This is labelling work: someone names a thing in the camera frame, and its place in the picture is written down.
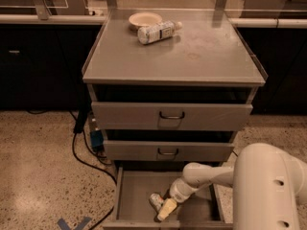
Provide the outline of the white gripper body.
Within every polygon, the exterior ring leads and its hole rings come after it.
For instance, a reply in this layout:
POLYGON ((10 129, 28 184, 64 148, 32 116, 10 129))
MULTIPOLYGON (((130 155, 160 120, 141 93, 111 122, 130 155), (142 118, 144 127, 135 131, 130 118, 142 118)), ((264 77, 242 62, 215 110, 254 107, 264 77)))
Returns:
POLYGON ((170 187, 169 195, 177 203, 183 203, 187 200, 194 192, 195 188, 187 184, 181 177, 177 178, 170 187))

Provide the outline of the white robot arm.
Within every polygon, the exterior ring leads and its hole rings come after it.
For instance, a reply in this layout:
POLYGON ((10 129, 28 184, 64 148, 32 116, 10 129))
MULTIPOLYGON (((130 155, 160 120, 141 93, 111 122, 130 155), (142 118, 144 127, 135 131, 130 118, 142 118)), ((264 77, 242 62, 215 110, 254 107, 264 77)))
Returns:
POLYGON ((170 187, 157 213, 165 220, 203 187, 233 193, 233 230, 300 230, 297 206, 307 203, 307 164, 265 143, 246 146, 232 167, 189 163, 170 187))

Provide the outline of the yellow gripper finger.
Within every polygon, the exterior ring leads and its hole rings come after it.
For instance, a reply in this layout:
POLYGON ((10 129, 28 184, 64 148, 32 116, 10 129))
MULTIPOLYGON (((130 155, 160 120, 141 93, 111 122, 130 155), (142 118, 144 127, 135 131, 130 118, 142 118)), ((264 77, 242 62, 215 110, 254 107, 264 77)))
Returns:
POLYGON ((175 211, 176 208, 177 208, 177 202, 172 198, 167 198, 164 201, 163 206, 157 215, 157 219, 159 221, 165 220, 168 216, 170 216, 172 212, 175 211))

